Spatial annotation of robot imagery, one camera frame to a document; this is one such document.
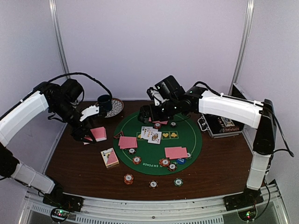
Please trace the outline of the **green 20 chip stack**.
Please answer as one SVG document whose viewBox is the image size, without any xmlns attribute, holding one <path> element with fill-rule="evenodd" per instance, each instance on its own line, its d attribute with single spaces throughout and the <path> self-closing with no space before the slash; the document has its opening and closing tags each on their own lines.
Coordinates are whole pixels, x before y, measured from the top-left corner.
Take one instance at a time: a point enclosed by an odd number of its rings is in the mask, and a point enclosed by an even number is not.
<svg viewBox="0 0 299 224">
<path fill-rule="evenodd" d="M 184 181 L 181 178 L 176 178 L 173 183 L 176 187 L 181 187 L 184 184 Z"/>
</svg>

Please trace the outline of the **single red-backed playing card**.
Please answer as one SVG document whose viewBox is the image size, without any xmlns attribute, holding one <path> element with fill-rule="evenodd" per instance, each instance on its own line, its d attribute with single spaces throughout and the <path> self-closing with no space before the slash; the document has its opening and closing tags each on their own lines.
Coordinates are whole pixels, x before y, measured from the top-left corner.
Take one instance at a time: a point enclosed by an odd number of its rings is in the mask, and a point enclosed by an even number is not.
<svg viewBox="0 0 299 224">
<path fill-rule="evenodd" d="M 126 149 L 126 148 L 137 148 L 137 138 L 136 137 L 126 137 L 121 136 L 119 139 L 119 147 L 120 149 Z"/>
</svg>

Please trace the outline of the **red-backed playing card deck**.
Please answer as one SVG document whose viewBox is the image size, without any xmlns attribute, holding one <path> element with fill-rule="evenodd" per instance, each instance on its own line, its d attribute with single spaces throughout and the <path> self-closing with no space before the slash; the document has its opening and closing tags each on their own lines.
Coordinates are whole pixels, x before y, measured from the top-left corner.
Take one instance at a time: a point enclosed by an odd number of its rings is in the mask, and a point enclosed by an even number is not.
<svg viewBox="0 0 299 224">
<path fill-rule="evenodd" d="M 101 151 L 101 156 L 106 168 L 110 168 L 119 164 L 118 157 L 113 148 Z"/>
</svg>

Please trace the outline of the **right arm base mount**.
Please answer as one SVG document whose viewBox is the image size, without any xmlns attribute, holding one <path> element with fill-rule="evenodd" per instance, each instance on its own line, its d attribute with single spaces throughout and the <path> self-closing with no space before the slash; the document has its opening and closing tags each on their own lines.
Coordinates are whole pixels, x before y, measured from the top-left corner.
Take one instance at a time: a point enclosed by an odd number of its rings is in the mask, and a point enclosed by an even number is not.
<svg viewBox="0 0 299 224">
<path fill-rule="evenodd" d="M 264 201 L 262 196 L 245 196 L 244 193 L 226 196 L 223 200 L 226 211 L 236 210 L 238 217 L 246 222 L 253 221 L 257 217 L 256 205 Z"/>
</svg>

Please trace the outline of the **red tan chip stack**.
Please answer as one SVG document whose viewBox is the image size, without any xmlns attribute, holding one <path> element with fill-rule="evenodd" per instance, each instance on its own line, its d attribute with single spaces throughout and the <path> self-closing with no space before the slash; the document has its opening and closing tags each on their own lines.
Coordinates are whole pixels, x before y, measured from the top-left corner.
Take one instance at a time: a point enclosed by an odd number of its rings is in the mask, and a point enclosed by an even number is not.
<svg viewBox="0 0 299 224">
<path fill-rule="evenodd" d="M 124 175 L 124 183 L 126 185 L 130 185 L 134 182 L 134 176 L 132 174 L 125 174 Z"/>
</svg>

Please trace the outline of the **red-backed card stack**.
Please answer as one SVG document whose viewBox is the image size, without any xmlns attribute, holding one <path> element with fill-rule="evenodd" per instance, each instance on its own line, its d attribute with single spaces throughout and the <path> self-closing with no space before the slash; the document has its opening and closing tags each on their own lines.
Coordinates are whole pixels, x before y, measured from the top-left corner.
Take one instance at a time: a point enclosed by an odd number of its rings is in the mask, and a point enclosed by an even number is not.
<svg viewBox="0 0 299 224">
<path fill-rule="evenodd" d="M 89 135 L 86 135 L 85 139 L 88 141 L 91 141 L 93 144 L 107 139 L 105 127 L 93 128 L 93 129 L 91 129 L 91 133 L 93 134 L 95 141 L 93 141 Z"/>
</svg>

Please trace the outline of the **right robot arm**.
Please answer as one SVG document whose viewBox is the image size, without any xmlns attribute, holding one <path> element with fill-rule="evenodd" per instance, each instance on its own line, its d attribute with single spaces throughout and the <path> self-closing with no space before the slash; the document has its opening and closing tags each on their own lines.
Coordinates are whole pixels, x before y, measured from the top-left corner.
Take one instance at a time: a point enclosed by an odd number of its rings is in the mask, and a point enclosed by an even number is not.
<svg viewBox="0 0 299 224">
<path fill-rule="evenodd" d="M 185 91 L 177 81 L 167 79 L 148 88 L 147 94 L 154 103 L 140 108 L 137 119 L 144 124 L 170 120 L 178 113 L 195 113 L 223 117 L 256 129 L 247 190 L 239 197 L 242 205 L 251 205 L 257 199 L 257 190 L 262 185 L 274 153 L 277 123 L 273 103 L 267 99 L 260 102 L 228 96 L 206 84 L 203 87 L 194 84 Z"/>
</svg>

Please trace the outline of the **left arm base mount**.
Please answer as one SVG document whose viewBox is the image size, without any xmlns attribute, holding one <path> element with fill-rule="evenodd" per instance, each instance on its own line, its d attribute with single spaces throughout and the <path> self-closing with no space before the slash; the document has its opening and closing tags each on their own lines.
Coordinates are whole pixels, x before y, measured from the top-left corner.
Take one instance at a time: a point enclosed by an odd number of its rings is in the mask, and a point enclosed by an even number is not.
<svg viewBox="0 0 299 224">
<path fill-rule="evenodd" d="M 69 215 L 74 212 L 80 212 L 83 202 L 82 197 L 65 194 L 60 199 L 51 198 L 49 195 L 43 197 L 44 204 L 53 206 L 50 211 L 50 218 L 56 223 L 66 221 Z"/>
</svg>

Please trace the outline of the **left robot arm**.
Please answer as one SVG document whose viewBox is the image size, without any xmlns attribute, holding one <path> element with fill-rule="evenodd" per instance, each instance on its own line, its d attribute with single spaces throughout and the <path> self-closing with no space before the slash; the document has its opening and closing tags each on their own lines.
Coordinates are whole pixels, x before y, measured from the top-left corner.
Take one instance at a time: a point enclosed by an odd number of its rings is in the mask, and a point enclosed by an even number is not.
<svg viewBox="0 0 299 224">
<path fill-rule="evenodd" d="M 24 99 L 19 101 L 0 118 L 0 176 L 12 178 L 29 187 L 49 195 L 49 200 L 57 207 L 67 203 L 67 196 L 59 191 L 54 180 L 25 165 L 8 150 L 8 145 L 21 135 L 23 129 L 35 117 L 49 111 L 62 122 L 72 127 L 71 135 L 76 141 L 94 143 L 88 121 L 75 108 L 74 103 L 84 92 L 75 79 L 67 79 L 62 85 L 42 82 Z"/>
</svg>

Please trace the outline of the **red tan 5 chip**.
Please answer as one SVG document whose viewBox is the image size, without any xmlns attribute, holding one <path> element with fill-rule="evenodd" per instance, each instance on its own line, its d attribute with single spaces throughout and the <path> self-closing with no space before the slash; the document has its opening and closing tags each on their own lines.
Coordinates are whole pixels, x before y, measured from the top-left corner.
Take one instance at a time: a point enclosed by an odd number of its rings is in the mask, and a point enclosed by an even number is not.
<svg viewBox="0 0 299 224">
<path fill-rule="evenodd" d="M 154 124 L 154 128 L 155 129 L 160 129 L 161 128 L 161 124 L 160 123 L 155 123 Z"/>
<path fill-rule="evenodd" d="M 132 159 L 132 162 L 135 164 L 135 165 L 138 165 L 142 162 L 142 159 L 140 156 L 135 156 L 133 159 Z"/>
</svg>

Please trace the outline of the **blue small blind button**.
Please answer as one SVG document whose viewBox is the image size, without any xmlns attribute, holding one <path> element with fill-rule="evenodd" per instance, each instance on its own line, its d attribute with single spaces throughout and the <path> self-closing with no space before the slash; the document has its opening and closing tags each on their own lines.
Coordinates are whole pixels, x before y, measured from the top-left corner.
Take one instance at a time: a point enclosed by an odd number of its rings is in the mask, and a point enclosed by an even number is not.
<svg viewBox="0 0 299 224">
<path fill-rule="evenodd" d="M 178 159 L 176 159 L 176 163 L 183 165 L 186 163 L 186 158 L 178 158 Z"/>
</svg>

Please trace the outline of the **red tan 5 chips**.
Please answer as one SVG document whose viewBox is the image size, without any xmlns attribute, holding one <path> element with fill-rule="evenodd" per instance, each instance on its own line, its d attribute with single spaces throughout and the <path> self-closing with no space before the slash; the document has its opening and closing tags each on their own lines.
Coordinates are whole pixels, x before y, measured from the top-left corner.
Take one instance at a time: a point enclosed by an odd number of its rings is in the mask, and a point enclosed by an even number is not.
<svg viewBox="0 0 299 224">
<path fill-rule="evenodd" d="M 159 160 L 159 165 L 162 167 L 168 167 L 170 165 L 170 160 L 167 158 L 162 158 Z"/>
</svg>

